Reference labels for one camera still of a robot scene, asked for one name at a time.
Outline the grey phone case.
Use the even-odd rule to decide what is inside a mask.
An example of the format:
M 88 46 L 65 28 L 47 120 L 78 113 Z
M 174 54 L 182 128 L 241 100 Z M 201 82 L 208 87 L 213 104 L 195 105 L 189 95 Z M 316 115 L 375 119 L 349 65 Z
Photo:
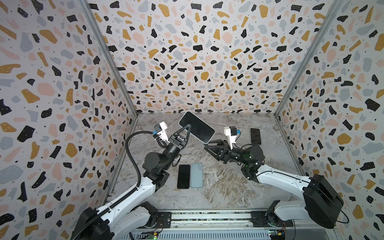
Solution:
M 201 163 L 191 165 L 191 188 L 202 188 L 204 183 L 204 166 Z

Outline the purple phone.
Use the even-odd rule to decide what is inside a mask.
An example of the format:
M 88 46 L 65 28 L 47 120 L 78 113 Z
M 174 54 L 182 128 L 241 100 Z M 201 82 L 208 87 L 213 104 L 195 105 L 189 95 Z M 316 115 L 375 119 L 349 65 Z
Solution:
M 190 177 L 191 177 L 191 166 L 190 165 L 180 165 L 178 172 L 178 189 L 188 189 L 190 187 Z

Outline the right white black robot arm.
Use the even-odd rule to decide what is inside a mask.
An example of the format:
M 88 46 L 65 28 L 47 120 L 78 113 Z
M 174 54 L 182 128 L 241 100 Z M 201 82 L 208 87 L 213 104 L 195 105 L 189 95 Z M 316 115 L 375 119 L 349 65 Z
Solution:
M 249 144 L 242 149 L 216 140 L 204 149 L 219 162 L 240 165 L 247 180 L 274 186 L 297 197 L 295 201 L 273 201 L 259 220 L 261 224 L 274 227 L 285 221 L 312 220 L 326 229 L 335 227 L 344 201 L 324 176 L 299 176 L 270 167 L 259 145 Z

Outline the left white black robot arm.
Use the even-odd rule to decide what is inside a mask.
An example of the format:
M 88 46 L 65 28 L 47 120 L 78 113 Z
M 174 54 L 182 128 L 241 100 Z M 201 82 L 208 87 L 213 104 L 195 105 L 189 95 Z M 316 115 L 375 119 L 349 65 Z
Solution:
M 138 175 L 135 186 L 129 188 L 113 201 L 93 209 L 85 209 L 77 221 L 71 238 L 73 240 L 112 240 L 124 233 L 131 233 L 154 219 L 157 210 L 143 201 L 157 192 L 166 183 L 167 172 L 189 141 L 192 126 L 182 127 L 169 138 L 162 153 L 150 152 L 145 157 L 141 174 L 126 142 L 126 153 Z

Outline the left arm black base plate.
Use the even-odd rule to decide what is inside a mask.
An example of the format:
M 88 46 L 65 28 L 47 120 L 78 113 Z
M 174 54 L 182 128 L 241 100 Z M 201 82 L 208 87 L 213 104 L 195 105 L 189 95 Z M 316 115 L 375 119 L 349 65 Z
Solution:
M 172 212 L 157 212 L 150 214 L 149 221 L 143 228 L 169 229 L 171 227 Z

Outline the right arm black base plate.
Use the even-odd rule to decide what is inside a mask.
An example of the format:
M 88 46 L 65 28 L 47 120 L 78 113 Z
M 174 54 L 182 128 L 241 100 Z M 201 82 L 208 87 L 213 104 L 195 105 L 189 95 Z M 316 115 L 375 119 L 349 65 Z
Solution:
M 267 211 L 251 211 L 250 221 L 253 223 L 253 226 L 256 227 L 293 227 L 294 224 L 292 221 L 282 221 L 277 217 L 275 213 L 269 213 Z

